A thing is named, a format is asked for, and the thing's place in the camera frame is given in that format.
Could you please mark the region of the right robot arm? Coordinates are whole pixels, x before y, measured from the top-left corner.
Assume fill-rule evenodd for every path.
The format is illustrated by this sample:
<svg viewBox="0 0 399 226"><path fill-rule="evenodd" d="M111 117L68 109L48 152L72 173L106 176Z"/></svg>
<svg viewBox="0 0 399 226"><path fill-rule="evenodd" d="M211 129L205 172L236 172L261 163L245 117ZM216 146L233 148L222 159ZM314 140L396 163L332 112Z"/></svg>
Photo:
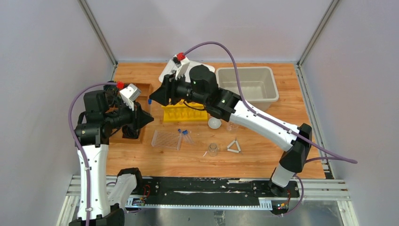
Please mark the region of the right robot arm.
<svg viewBox="0 0 399 226"><path fill-rule="evenodd" d="M182 100L201 104L210 116L248 128L274 142L283 154L267 190L282 196L290 179L303 171L311 149L311 126L289 124L258 110L240 95L219 87L215 73L204 65L193 67L189 76L187 82L185 76L176 72L165 75L150 99L162 106L176 105Z"/></svg>

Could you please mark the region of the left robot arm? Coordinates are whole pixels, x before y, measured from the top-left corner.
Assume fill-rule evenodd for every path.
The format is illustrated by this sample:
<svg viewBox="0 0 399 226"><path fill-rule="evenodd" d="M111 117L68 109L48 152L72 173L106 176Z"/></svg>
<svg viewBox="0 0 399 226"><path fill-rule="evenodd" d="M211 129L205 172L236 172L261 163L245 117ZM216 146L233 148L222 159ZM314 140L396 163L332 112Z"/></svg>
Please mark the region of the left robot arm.
<svg viewBox="0 0 399 226"><path fill-rule="evenodd" d="M141 91L127 87L120 91L122 107L113 116L106 113L109 105L105 91L80 92L70 105L83 96L86 123L70 126L80 160L81 192L77 218L71 226L122 226L125 224L125 205L130 194L140 194L144 181L138 168L122 169L117 175L114 190L108 194L106 160L109 138L118 127L133 124L141 129L153 121L136 99Z"/></svg>

